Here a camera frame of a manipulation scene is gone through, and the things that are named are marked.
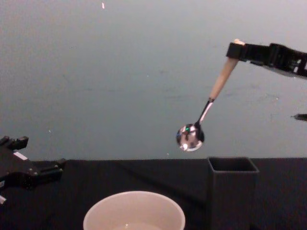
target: black table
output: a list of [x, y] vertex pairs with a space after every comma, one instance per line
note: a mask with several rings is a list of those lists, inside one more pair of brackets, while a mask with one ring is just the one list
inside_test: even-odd
[[[260, 174], [251, 229], [306, 230], [307, 158], [252, 160]], [[186, 230], [204, 229], [206, 176], [206, 160], [67, 161], [59, 182], [1, 193], [0, 229], [82, 230], [92, 205], [132, 190], [170, 197], [185, 213]]]

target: gray wall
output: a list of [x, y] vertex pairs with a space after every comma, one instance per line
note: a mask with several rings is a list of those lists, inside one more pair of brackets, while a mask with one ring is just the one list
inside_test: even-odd
[[307, 51], [305, 0], [0, 1], [0, 135], [30, 159], [307, 156], [307, 81], [239, 63], [181, 152], [230, 42]]

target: metal spoon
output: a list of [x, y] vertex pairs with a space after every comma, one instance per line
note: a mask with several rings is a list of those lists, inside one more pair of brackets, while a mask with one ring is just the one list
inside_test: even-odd
[[[244, 45], [239, 39], [235, 39], [234, 43]], [[176, 135], [177, 144], [184, 151], [195, 151], [199, 149], [205, 141], [205, 134], [201, 129], [201, 123], [204, 120], [208, 110], [212, 106], [214, 100], [217, 98], [222, 88], [224, 87], [231, 72], [234, 70], [238, 63], [238, 59], [227, 58], [227, 61], [222, 69], [219, 77], [217, 78], [209, 99], [201, 113], [201, 116], [194, 124], [187, 124], [178, 130]]]

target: black container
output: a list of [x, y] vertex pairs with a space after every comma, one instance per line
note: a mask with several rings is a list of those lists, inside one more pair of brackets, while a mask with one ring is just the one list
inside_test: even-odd
[[207, 230], [249, 230], [259, 170], [247, 157], [209, 157]]

